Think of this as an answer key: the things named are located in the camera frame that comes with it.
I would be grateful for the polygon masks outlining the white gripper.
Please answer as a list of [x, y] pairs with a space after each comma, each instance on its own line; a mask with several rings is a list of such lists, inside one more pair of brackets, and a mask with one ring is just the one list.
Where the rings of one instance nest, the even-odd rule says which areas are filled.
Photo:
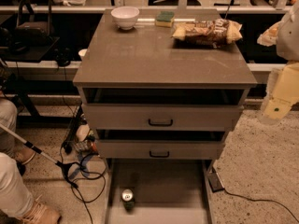
[[[279, 22], [276, 22], [262, 33], [257, 43], [270, 47], [276, 44]], [[299, 101], [299, 63], [288, 62], [283, 68], [275, 68], [270, 77], [273, 85], [269, 97], [263, 99], [259, 121], [263, 124], [274, 125], [290, 112], [292, 105]]]

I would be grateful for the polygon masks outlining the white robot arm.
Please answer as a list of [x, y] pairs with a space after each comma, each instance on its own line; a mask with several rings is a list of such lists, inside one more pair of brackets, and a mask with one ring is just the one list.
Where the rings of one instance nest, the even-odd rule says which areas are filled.
[[257, 43], [275, 45], [277, 55], [287, 61], [283, 68], [271, 71], [261, 105], [260, 121], [276, 124], [299, 102], [299, 3], [261, 34]]

